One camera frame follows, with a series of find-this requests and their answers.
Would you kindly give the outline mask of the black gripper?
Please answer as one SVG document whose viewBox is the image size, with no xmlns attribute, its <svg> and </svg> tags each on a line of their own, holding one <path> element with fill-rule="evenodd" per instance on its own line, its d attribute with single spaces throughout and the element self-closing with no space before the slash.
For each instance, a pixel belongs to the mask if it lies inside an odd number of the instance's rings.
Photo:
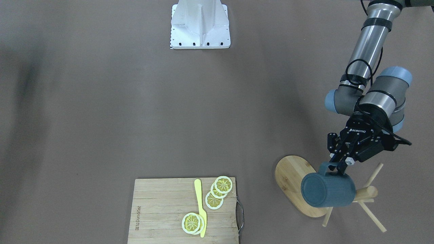
<svg viewBox="0 0 434 244">
<path fill-rule="evenodd" d="M 336 170 L 345 174 L 354 161 L 364 162 L 382 151 L 394 151 L 399 140 L 383 131 L 384 121 L 377 122 L 370 114 L 354 112 L 346 126 L 338 133 L 327 134 L 330 162 L 337 163 Z"/>
</svg>

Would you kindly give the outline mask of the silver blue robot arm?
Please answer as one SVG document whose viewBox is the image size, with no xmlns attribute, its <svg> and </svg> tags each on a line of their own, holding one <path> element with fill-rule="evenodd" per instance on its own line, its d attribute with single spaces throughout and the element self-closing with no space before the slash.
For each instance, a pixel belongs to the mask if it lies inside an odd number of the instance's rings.
<svg viewBox="0 0 434 244">
<path fill-rule="evenodd" d="M 367 16 L 341 76 L 338 89 L 330 91 L 325 107 L 349 116 L 340 133 L 330 133 L 327 148 L 331 159 L 321 170 L 344 175 L 355 162 L 364 162 L 382 151 L 394 151 L 411 142 L 396 133 L 402 128 L 406 90 L 412 74 L 393 66 L 374 75 L 382 59 L 383 45 L 393 21 L 403 8 L 430 6 L 432 0 L 372 0 L 363 10 Z"/>
</svg>

